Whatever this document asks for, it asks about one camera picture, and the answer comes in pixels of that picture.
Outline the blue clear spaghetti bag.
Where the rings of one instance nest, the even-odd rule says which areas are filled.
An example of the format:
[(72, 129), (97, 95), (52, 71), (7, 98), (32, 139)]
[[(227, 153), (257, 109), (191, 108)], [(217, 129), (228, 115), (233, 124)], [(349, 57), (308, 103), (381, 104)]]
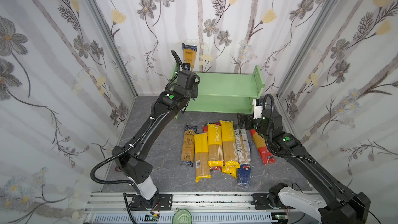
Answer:
[(182, 51), (183, 51), (183, 66), (185, 69), (194, 70), (195, 61), (197, 57), (197, 45), (188, 45), (182, 43)]

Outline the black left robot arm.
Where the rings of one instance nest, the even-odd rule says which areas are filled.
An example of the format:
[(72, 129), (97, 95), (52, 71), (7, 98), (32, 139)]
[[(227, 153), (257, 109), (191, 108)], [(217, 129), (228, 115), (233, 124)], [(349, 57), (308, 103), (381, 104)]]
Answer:
[[(112, 157), (97, 164), (90, 172), (91, 179), (101, 185), (128, 184), (133, 186), (142, 206), (154, 209), (159, 203), (159, 190), (151, 178), (152, 165), (146, 162), (155, 140), (168, 123), (179, 113), (184, 113), (191, 99), (198, 96), (200, 77), (183, 64), (176, 51), (171, 51), (177, 71), (164, 91), (151, 105), (151, 112), (139, 131), (124, 145), (115, 146)], [(95, 173), (114, 161), (126, 176), (124, 180), (103, 180)]]

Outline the red spaghetti bag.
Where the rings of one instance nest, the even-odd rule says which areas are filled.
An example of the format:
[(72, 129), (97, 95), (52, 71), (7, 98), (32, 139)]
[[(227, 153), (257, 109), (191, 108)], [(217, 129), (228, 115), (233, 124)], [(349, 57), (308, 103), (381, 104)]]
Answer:
[(263, 164), (275, 164), (276, 160), (271, 152), (267, 149), (265, 139), (262, 138), (255, 130), (251, 130), (250, 132)]

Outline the blue brown spaghetti bag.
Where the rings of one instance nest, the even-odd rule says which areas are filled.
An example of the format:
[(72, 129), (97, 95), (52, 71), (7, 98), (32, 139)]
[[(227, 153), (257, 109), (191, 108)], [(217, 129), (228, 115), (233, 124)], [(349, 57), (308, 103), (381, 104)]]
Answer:
[(194, 136), (198, 127), (195, 125), (185, 125), (184, 137), (181, 150), (180, 164), (193, 167), (194, 162)]

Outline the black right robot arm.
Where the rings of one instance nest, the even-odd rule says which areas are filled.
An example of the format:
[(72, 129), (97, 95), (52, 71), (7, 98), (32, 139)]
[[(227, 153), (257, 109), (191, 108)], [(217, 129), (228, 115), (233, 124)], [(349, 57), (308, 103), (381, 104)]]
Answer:
[(302, 143), (291, 133), (283, 130), (282, 117), (275, 109), (271, 94), (255, 105), (261, 115), (237, 114), (238, 125), (246, 130), (255, 130), (265, 140), (266, 148), (274, 157), (285, 159), (296, 168), (316, 189), (319, 197), (293, 190), (284, 183), (269, 189), (267, 200), (261, 206), (273, 209), (292, 207), (322, 224), (364, 224), (370, 213), (371, 200), (362, 192), (355, 193), (331, 175)]

